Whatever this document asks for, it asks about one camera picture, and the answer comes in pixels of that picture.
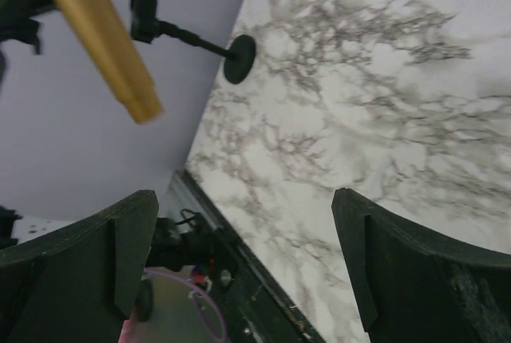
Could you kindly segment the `black round-base mic stand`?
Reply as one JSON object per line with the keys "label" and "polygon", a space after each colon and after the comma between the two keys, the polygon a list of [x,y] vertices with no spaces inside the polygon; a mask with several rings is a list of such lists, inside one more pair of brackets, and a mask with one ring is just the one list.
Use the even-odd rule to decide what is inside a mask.
{"label": "black round-base mic stand", "polygon": [[165,35],[193,47],[205,49],[224,58],[224,77],[233,85],[240,84],[252,70],[256,58],[256,40],[249,35],[236,37],[228,49],[205,41],[199,35],[156,17],[157,0],[130,0],[131,38],[151,44]]}

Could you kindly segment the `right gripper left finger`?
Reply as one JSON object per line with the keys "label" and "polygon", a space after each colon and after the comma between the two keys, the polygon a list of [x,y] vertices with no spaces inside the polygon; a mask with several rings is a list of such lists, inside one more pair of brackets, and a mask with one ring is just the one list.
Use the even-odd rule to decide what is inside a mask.
{"label": "right gripper left finger", "polygon": [[1,340],[116,342],[131,316],[159,204],[136,191],[28,242],[1,209]]}

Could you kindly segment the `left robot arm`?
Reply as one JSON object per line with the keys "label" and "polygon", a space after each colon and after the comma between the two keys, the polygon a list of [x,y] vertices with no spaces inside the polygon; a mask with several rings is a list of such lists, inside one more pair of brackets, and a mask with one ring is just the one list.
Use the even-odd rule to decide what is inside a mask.
{"label": "left robot arm", "polygon": [[182,209],[182,220],[159,217],[145,267],[173,272],[185,266],[206,266],[213,258],[212,229],[198,211]]}

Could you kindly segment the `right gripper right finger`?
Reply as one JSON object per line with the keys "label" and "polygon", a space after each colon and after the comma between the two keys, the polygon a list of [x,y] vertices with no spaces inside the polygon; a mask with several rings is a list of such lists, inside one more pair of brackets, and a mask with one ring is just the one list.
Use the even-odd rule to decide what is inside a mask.
{"label": "right gripper right finger", "polygon": [[462,242],[348,188],[331,209],[373,342],[508,342],[510,257]]}

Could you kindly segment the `gold microphone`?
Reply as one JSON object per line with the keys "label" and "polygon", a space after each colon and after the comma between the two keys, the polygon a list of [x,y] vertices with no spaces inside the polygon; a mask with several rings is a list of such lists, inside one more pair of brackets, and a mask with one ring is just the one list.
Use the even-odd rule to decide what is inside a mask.
{"label": "gold microphone", "polygon": [[162,112],[154,82],[111,0],[53,0],[116,99],[138,124]]}

